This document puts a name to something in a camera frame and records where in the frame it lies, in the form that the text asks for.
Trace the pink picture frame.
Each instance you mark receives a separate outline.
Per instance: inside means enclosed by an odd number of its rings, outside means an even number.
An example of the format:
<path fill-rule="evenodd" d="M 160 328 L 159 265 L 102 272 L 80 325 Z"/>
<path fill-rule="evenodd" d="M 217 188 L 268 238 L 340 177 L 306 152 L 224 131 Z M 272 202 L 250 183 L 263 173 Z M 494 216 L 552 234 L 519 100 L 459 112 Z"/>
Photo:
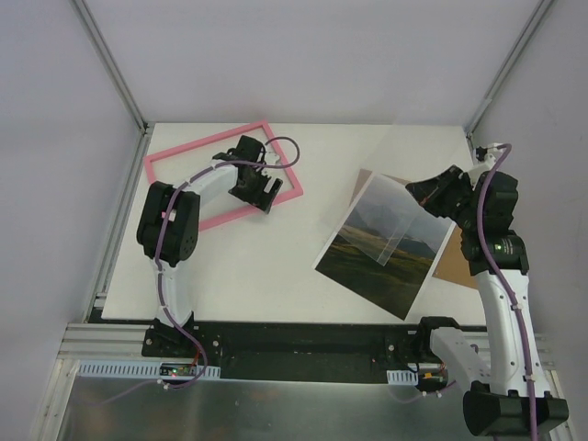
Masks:
<path fill-rule="evenodd" d="M 201 138 L 199 140 L 187 142 L 184 144 L 177 145 L 176 147 L 172 147 L 158 153 L 148 154 L 143 158 L 143 168 L 147 177 L 147 180 L 150 184 L 152 184 L 156 180 L 156 175 L 154 171 L 154 164 L 156 162 L 166 160 L 168 158 L 187 153 L 196 149 L 200 149 L 206 147 L 208 145 L 228 140 L 232 137 L 236 137 L 238 135 L 244 135 L 248 132 L 254 130 L 262 130 L 268 139 L 273 139 L 275 137 L 274 132 L 272 131 L 269 123 L 266 120 L 261 120 L 249 124 L 242 125 L 237 128 L 233 128 L 230 130 L 226 130 L 220 133 L 216 133 L 210 135 L 205 138 Z M 274 202 L 276 205 L 281 203 L 287 202 L 292 200 L 293 198 L 298 198 L 303 195 L 303 188 L 299 179 L 296 177 L 294 171 L 291 168 L 288 168 L 286 171 L 286 176 L 288 177 L 288 181 L 292 185 L 292 189 L 280 192 L 277 197 L 275 198 Z M 202 220 L 199 224 L 199 230 L 204 232 L 206 230 L 216 228 L 224 223 L 235 221 L 237 219 L 253 215 L 257 212 L 257 209 L 251 206 L 243 206 L 237 209 L 233 209 L 231 211 L 227 211 L 225 213 L 219 214 L 217 216 L 211 217 L 206 220 Z"/>

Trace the clear acrylic sheet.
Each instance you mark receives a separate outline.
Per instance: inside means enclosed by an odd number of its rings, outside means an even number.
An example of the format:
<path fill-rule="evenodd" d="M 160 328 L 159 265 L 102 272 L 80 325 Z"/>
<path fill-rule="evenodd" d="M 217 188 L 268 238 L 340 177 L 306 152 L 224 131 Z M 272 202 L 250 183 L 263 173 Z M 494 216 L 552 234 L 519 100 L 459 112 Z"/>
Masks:
<path fill-rule="evenodd" d="M 369 261 L 384 266 L 405 252 L 438 260 L 451 222 L 424 211 L 405 188 L 443 171 L 464 146 L 456 126 L 393 126 L 360 164 L 349 206 L 339 209 L 332 239 L 355 247 Z"/>

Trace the landscape photo print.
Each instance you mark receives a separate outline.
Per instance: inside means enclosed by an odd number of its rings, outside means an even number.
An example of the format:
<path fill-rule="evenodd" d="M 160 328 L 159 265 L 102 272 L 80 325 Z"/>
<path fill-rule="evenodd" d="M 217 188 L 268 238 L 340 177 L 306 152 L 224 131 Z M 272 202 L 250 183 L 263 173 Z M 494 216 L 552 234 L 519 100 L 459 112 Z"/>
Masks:
<path fill-rule="evenodd" d="M 341 239 L 333 240 L 331 236 L 317 257 L 314 269 L 364 300 L 404 320 L 432 277 L 442 252 L 435 263 L 401 252 L 394 254 L 386 265 L 379 266 L 362 256 L 352 245 L 345 244 Z"/>

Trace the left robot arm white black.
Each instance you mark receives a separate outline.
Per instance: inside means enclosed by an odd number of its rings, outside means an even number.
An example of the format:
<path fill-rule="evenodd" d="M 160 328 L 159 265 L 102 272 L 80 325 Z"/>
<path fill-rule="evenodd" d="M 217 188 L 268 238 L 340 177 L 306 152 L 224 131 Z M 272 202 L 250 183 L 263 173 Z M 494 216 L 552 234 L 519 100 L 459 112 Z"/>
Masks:
<path fill-rule="evenodd" d="M 187 356 L 194 346 L 194 335 L 185 329 L 193 307 L 179 275 L 198 242 L 201 208 L 228 193 L 267 214 L 283 181 L 266 171 L 288 169 L 300 159 L 297 143 L 290 163 L 269 153 L 267 146 L 277 140 L 260 142 L 243 135 L 235 147 L 215 154 L 206 168 L 179 184 L 154 181 L 149 186 L 136 238 L 153 267 L 159 303 L 155 320 L 169 328 L 162 345 L 172 356 Z"/>

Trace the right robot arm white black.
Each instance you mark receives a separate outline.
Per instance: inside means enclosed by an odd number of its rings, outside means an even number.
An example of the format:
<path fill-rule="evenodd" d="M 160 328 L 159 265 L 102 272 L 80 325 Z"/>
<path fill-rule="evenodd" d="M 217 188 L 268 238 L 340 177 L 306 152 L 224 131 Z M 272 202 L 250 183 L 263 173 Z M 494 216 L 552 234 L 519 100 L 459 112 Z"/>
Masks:
<path fill-rule="evenodd" d="M 523 240 L 512 230 L 518 182 L 484 172 L 476 182 L 456 166 L 409 183 L 406 190 L 429 214 L 461 230 L 461 251 L 477 283 L 491 361 L 485 363 L 449 317 L 423 317 L 410 348 L 424 362 L 439 359 L 463 390 L 462 409 L 475 436 L 538 440 L 569 418 L 544 374 L 529 313 L 529 263 Z"/>

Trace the brown cardboard backing board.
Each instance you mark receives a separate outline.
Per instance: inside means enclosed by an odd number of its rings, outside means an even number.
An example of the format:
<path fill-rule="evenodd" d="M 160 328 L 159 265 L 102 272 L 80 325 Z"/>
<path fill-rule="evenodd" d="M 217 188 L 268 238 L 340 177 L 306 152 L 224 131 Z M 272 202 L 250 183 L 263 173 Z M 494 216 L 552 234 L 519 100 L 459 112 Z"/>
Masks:
<path fill-rule="evenodd" d="M 372 175 L 374 175 L 373 171 L 364 168 L 361 168 L 359 170 L 352 197 L 350 199 L 350 205 Z M 405 179 L 401 179 L 399 177 L 391 175 L 385 176 L 397 181 L 403 187 L 410 182 Z M 444 251 L 441 254 L 440 260 L 436 264 L 433 277 L 460 286 L 476 288 L 476 282 L 474 278 L 469 274 L 468 263 L 461 253 L 460 234 L 461 229 L 457 225 L 455 225 L 449 236 Z"/>

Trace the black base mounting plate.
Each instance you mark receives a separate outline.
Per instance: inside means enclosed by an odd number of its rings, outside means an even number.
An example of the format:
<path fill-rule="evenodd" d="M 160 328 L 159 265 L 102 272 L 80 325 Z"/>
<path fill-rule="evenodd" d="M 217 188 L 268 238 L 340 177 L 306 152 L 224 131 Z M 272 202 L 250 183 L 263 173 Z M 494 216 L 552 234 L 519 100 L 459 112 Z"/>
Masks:
<path fill-rule="evenodd" d="M 457 325 L 438 316 L 417 324 L 189 321 L 183 331 L 152 322 L 141 353 L 192 358 L 202 345 L 199 360 L 222 379 L 383 384 L 392 370 L 439 364 L 430 333 Z"/>

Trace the right aluminium corner post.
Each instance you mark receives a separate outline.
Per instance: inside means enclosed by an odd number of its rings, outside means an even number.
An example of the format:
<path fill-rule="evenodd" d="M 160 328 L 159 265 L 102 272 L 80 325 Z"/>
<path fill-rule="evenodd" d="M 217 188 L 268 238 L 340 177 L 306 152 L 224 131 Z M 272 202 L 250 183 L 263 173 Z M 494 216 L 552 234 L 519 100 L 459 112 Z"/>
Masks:
<path fill-rule="evenodd" d="M 544 21 L 548 18 L 558 0 L 540 0 L 535 4 L 529 18 L 516 37 L 513 46 L 507 52 L 500 68 L 492 78 L 490 85 L 484 93 L 481 104 L 478 106 L 472 118 L 464 126 L 467 140 L 473 138 L 475 130 L 480 125 L 485 113 L 494 99 L 499 95 L 504 83 L 509 78 L 511 71 L 516 67 L 521 57 L 525 54 Z"/>

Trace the aluminium corner post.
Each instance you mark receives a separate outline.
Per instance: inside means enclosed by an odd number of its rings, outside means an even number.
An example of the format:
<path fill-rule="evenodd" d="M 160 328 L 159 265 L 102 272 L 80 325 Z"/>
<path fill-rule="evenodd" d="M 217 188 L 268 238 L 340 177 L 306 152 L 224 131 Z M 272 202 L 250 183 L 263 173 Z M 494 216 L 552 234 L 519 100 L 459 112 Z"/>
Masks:
<path fill-rule="evenodd" d="M 101 29 L 88 5 L 84 0 L 72 0 L 70 5 L 78 17 L 82 27 L 89 38 L 96 55 L 100 60 L 107 76 L 113 84 L 117 94 L 123 102 L 124 107 L 130 114 L 135 126 L 140 133 L 145 133 L 149 127 L 148 121 L 143 116 L 140 108 L 130 91 L 128 83 L 113 56 L 107 42 L 101 32 Z"/>
<path fill-rule="evenodd" d="M 480 125 L 485 113 L 494 99 L 499 95 L 504 83 L 509 78 L 511 71 L 516 67 L 521 57 L 525 54 L 544 21 L 548 18 L 558 0 L 540 0 L 535 4 L 529 18 L 516 37 L 513 46 L 507 52 L 500 68 L 492 78 L 490 85 L 484 93 L 481 104 L 478 106 L 472 118 L 464 126 L 467 140 L 473 138 L 475 130 Z"/>

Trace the left aluminium corner post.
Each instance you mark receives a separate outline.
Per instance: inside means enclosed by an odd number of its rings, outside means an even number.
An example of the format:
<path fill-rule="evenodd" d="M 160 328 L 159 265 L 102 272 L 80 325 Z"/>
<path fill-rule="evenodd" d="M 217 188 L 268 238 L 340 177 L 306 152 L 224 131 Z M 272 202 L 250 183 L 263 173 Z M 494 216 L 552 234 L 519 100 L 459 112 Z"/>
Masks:
<path fill-rule="evenodd" d="M 72 0 L 70 5 L 78 17 L 82 27 L 89 38 L 96 55 L 100 60 L 107 76 L 113 84 L 117 94 L 123 102 L 124 107 L 130 114 L 135 126 L 140 133 L 145 133 L 149 127 L 148 121 L 143 116 L 140 108 L 130 91 L 128 83 L 113 56 L 107 42 L 101 32 L 101 29 L 88 5 L 84 0 Z"/>

